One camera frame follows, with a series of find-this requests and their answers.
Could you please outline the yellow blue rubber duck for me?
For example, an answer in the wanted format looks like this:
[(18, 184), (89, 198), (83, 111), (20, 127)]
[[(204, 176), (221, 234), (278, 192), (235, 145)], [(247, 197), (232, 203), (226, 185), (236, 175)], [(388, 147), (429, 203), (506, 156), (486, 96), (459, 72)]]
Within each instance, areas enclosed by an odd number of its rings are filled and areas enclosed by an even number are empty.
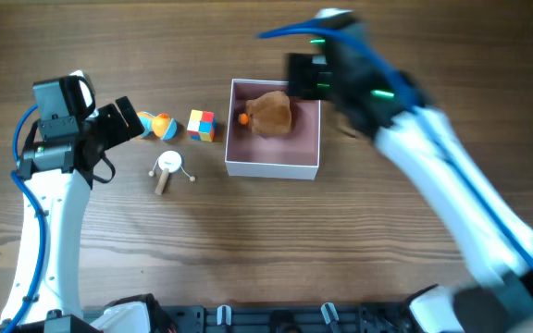
[(147, 112), (138, 112), (137, 116), (143, 125), (142, 137), (155, 135), (162, 141), (169, 141), (177, 132), (177, 121), (166, 113), (155, 116)]

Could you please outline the brown plush toy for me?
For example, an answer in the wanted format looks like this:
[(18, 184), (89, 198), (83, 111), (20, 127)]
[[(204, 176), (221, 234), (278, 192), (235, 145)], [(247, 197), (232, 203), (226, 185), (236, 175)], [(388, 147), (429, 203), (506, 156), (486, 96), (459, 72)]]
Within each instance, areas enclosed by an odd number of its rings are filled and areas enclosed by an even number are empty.
[(273, 91), (248, 100), (238, 115), (238, 123), (255, 134), (286, 135), (292, 125), (290, 98), (283, 91)]

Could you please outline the colourful puzzle cube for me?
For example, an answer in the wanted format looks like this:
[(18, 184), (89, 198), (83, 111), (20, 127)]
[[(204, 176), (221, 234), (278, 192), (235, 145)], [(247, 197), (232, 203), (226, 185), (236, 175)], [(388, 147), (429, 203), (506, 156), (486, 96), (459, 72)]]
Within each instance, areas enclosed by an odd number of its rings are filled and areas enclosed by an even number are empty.
[(191, 111), (187, 132), (193, 140), (212, 142), (215, 138), (216, 127), (214, 113), (195, 109)]

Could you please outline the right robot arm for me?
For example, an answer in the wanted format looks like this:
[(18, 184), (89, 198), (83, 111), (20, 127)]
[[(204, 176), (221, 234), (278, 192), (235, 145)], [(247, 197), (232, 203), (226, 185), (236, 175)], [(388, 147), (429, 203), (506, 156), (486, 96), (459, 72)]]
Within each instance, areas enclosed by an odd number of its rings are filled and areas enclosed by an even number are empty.
[(310, 34), (324, 61), (291, 66), (302, 95), (332, 102), (415, 185), (444, 223), (473, 282), (433, 286), (406, 311), (421, 332), (506, 332), (533, 317), (533, 229), (470, 157), (447, 116), (375, 52), (351, 11), (324, 8), (278, 35)]

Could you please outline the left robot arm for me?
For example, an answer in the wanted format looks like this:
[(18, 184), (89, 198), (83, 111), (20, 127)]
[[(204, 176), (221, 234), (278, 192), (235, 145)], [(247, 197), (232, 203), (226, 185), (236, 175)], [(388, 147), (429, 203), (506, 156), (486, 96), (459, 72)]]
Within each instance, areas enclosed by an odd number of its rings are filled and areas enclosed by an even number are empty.
[(81, 227), (106, 151), (143, 133), (127, 97), (99, 106), (82, 71), (32, 86), (39, 118), (25, 142), (12, 141), (11, 178), (22, 192), (23, 223), (13, 285), (0, 315), (5, 332), (49, 314), (82, 315)]

